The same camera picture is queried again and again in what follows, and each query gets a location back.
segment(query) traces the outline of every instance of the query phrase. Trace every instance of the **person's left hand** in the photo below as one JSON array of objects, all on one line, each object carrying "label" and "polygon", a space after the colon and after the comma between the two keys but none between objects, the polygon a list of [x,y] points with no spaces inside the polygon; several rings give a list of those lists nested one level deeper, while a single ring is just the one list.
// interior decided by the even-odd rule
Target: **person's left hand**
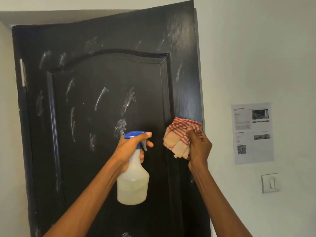
[{"label": "person's left hand", "polygon": [[[113,161],[118,163],[120,174],[124,173],[127,170],[129,159],[135,152],[137,144],[143,140],[147,140],[150,137],[151,137],[151,132],[140,134],[138,136],[132,137],[129,140],[124,139],[123,136],[121,137],[121,140],[118,143],[118,146],[116,147],[112,157],[110,158]],[[150,142],[149,140],[146,141],[146,144],[148,147],[154,146],[154,144]],[[143,163],[144,151],[142,149],[140,150],[140,160],[141,160],[141,163]]]}]

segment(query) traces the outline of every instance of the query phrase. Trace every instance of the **door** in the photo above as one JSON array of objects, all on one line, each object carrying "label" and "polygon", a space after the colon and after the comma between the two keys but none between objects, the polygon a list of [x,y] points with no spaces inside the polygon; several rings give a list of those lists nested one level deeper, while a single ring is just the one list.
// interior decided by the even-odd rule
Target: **door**
[{"label": "door", "polygon": [[13,39],[33,235],[71,206],[121,135],[151,131],[146,201],[122,205],[114,185],[88,236],[210,236],[187,160],[162,144],[174,117],[202,122],[193,1],[15,26]]}]

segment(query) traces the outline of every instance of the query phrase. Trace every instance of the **white spray bottle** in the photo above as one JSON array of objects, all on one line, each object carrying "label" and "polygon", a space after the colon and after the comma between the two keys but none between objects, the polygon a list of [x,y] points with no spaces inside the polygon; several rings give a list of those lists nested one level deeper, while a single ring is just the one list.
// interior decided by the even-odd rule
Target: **white spray bottle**
[{"label": "white spray bottle", "polygon": [[[130,139],[146,131],[131,131],[124,138]],[[146,140],[142,141],[144,150],[146,148]],[[140,163],[140,143],[138,143],[134,154],[129,160],[127,171],[117,178],[118,201],[122,204],[135,205],[145,201],[147,197],[149,174]]]}]

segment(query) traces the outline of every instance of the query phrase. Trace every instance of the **white trigger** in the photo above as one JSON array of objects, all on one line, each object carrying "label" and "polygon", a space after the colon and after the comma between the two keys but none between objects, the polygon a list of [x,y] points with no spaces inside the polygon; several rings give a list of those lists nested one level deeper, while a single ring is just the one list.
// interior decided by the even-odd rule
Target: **white trigger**
[{"label": "white trigger", "polygon": [[146,140],[141,141],[141,143],[143,144],[144,150],[147,151]]}]

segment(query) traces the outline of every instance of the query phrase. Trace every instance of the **poster on wall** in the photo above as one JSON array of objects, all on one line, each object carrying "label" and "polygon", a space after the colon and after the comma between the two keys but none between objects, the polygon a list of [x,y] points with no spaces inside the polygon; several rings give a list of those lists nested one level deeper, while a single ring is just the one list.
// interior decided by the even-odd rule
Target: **poster on wall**
[{"label": "poster on wall", "polygon": [[273,161],[271,103],[231,105],[235,165]]}]

